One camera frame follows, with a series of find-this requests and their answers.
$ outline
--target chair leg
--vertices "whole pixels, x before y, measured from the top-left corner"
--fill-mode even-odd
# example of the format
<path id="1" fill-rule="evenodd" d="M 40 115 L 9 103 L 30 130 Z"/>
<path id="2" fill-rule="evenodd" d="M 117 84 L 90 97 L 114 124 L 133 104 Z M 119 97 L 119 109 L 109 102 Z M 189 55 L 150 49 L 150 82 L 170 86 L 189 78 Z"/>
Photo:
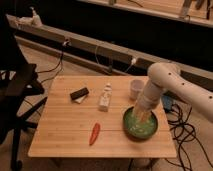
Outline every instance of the chair leg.
<path id="1" fill-rule="evenodd" d="M 14 129 L 12 157 L 11 157 L 11 163 L 10 163 L 10 167 L 12 171 L 19 171 L 22 168 L 22 162 L 17 161 L 20 136 L 21 136 L 21 129 L 19 128 Z"/>

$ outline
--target white cup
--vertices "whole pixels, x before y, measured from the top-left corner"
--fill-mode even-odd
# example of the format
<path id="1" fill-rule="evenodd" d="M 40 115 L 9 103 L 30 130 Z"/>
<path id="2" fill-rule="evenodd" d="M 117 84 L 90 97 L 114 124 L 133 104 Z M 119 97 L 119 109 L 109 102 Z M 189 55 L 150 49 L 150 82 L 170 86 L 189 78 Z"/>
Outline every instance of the white cup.
<path id="1" fill-rule="evenodd" d="M 143 89 L 144 83 L 141 80 L 132 80 L 130 83 L 130 99 L 136 100 Z"/>

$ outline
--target black chair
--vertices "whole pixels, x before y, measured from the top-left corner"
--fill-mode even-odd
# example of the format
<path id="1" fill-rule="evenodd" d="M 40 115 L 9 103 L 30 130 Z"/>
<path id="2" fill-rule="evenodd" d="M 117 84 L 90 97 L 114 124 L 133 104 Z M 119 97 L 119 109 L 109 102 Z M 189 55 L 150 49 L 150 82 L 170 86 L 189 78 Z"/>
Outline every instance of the black chair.
<path id="1" fill-rule="evenodd" d="M 17 161 L 21 130 L 36 128 L 37 124 L 27 119 L 46 102 L 42 99 L 22 115 L 17 112 L 26 96 L 44 93 L 42 85 L 37 81 L 36 65 L 29 64 L 24 58 L 6 15 L 0 9 L 0 144 L 11 130 L 13 134 L 11 169 L 16 171 L 22 167 Z"/>

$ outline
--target dark background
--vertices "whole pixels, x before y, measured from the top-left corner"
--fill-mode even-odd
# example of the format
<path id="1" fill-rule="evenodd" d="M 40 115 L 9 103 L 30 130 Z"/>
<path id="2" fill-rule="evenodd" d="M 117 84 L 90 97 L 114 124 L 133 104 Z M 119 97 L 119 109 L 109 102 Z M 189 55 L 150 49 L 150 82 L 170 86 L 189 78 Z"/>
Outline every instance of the dark background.
<path id="1" fill-rule="evenodd" d="M 0 0 L 19 17 L 32 16 L 30 6 L 46 25 L 213 71 L 212 28 L 75 0 Z"/>

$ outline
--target black eraser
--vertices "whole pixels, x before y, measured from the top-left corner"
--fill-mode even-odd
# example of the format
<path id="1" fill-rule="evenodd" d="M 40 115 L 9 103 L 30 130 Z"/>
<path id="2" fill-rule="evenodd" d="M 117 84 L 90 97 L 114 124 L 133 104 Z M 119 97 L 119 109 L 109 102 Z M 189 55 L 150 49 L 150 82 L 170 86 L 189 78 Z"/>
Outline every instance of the black eraser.
<path id="1" fill-rule="evenodd" d="M 75 100 L 75 99 L 78 99 L 79 97 L 85 96 L 87 94 L 89 94 L 89 90 L 86 87 L 84 87 L 80 90 L 77 90 L 77 91 L 71 93 L 70 97 L 72 100 Z"/>

